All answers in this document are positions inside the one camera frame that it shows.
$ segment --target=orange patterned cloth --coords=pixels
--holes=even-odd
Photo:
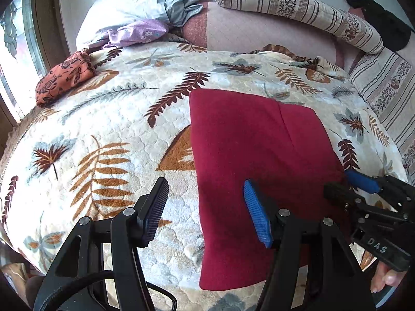
[[[77,51],[65,62],[54,66],[36,86],[36,104],[44,106],[58,99],[66,91],[77,87],[96,75],[86,52]]]

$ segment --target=leaf-patterned blanket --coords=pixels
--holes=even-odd
[[[230,292],[199,288],[204,240],[190,145],[192,90],[235,90],[310,107],[345,169],[406,179],[397,147],[348,80],[283,64],[273,54],[161,42],[94,53],[98,75],[53,107],[33,110],[9,139],[0,163],[3,238],[46,272],[80,217],[112,217],[164,176],[169,199],[155,240],[139,251],[146,279],[172,292],[181,310],[251,308],[263,283]],[[111,265],[109,248],[105,262]],[[304,278],[302,270],[297,304]],[[115,303],[114,286],[108,289]],[[160,295],[154,302],[169,308]]]

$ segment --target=purple floral cloth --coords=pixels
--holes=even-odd
[[[113,46],[127,47],[134,43],[152,42],[167,32],[169,32],[169,26],[165,23],[152,19],[143,19],[120,27],[117,30],[108,30],[100,36],[96,44],[101,46],[108,41],[103,48]]]

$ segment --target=metal screw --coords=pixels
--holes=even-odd
[[[290,211],[288,209],[281,208],[278,211],[278,214],[280,214],[280,216],[287,217],[287,216],[290,216]]]
[[[135,213],[135,209],[134,208],[131,208],[131,207],[128,207],[128,208],[124,209],[124,211],[122,213],[125,216],[130,216],[130,215],[132,215],[132,214]]]
[[[79,220],[80,225],[86,225],[89,223],[90,218],[88,216],[84,216]]]
[[[325,217],[324,219],[323,219],[323,223],[325,224],[325,225],[328,225],[328,226],[330,226],[330,225],[333,225],[333,220],[331,219],[331,218],[329,218],[329,217]]]

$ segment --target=floral striped fabric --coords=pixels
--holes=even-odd
[[[284,16],[325,30],[363,50],[376,54],[383,42],[369,23],[356,15],[317,0],[215,0],[222,7]]]
[[[350,82],[378,115],[415,185],[415,68],[387,48],[364,55]]]

